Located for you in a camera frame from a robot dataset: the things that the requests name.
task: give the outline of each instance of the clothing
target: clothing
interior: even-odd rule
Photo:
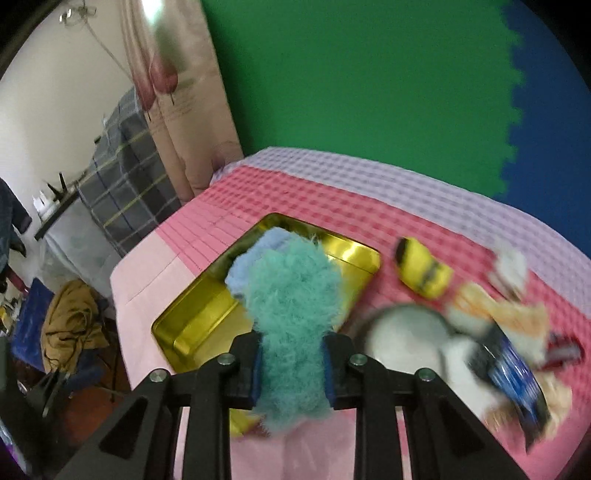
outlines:
[[[134,88],[111,114],[77,188],[122,257],[180,208]]]
[[[294,235],[296,234],[283,230],[283,228],[273,227],[263,233],[259,240],[246,253],[236,257],[226,276],[226,286],[232,297],[240,300],[243,299],[246,294],[246,288],[248,287],[251,268],[255,262],[267,250],[281,250]]]
[[[243,157],[201,3],[118,2],[127,60],[150,133],[179,199],[189,202],[213,172]]]
[[[53,297],[41,328],[43,367],[74,373],[85,348],[109,346],[96,320],[98,294],[82,280],[66,283]]]
[[[25,233],[32,221],[10,187],[0,179],[0,271],[3,271],[8,263],[11,244],[24,251],[24,244],[14,229],[19,233]]]

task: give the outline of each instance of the green wall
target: green wall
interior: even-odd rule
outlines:
[[[303,147],[488,196],[519,111],[503,0],[203,0],[245,153]]]

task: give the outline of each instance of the wire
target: wire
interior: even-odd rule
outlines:
[[[115,55],[113,55],[113,52],[111,52],[108,49],[107,45],[105,45],[100,40],[99,36],[96,34],[94,29],[90,26],[90,23],[88,22],[89,12],[90,12],[90,16],[94,17],[94,15],[96,14],[96,7],[87,7],[86,0],[82,1],[82,5],[72,5],[70,2],[66,2],[66,5],[68,7],[70,7],[70,10],[68,10],[68,17],[65,18],[64,20],[62,20],[62,18],[63,18],[63,15],[62,15],[60,17],[60,22],[63,21],[63,24],[68,28],[74,27],[75,25],[79,25],[81,22],[83,22],[84,25],[86,26],[86,28],[88,29],[88,31],[90,32],[90,35],[92,35],[92,37],[96,40],[96,42],[100,45],[100,47],[105,51],[105,53],[109,57],[111,57],[111,60],[113,60],[115,62],[115,64],[119,68],[119,70],[121,70],[125,74],[125,76],[131,81],[131,83],[133,83],[134,80],[131,77],[131,75],[129,74],[129,72],[124,68],[123,65],[121,65],[121,62],[119,60],[117,60],[117,57],[115,57]],[[79,16],[79,19],[76,21],[73,21],[73,20],[68,21],[68,18],[70,18],[69,15],[71,14],[71,12],[77,13],[77,15]]]
[[[94,39],[101,46],[101,48],[116,63],[116,65],[119,67],[119,70],[121,70],[123,73],[125,73],[125,76],[131,81],[131,83],[133,83],[134,80],[131,77],[131,75],[128,73],[127,70],[125,70],[125,68],[123,67],[123,65],[121,65],[121,63],[119,62],[119,60],[117,60],[117,58],[115,57],[115,55],[112,54],[112,52],[107,48],[107,46],[103,42],[101,42],[101,40],[98,37],[98,35],[95,33],[95,31],[92,29],[92,27],[88,23],[88,19],[87,18],[84,19],[84,24],[86,25],[86,28],[88,28],[88,31],[90,32],[90,35],[92,35],[94,37]]]

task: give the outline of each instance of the wooden floor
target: wooden floor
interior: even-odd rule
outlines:
[[[107,352],[103,356],[110,365],[113,364],[113,353]],[[106,372],[102,384],[110,387],[112,378],[112,373]],[[119,354],[115,389],[122,393],[130,392],[121,354]],[[75,392],[67,402],[61,418],[70,445],[80,446],[111,415],[121,401],[122,397],[115,396],[115,401],[111,402],[111,394],[98,387]]]

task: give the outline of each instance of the brown cloth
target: brown cloth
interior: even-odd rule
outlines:
[[[82,280],[66,283],[53,297],[41,328],[43,367],[74,373],[83,348],[109,346],[96,322],[98,294]]]

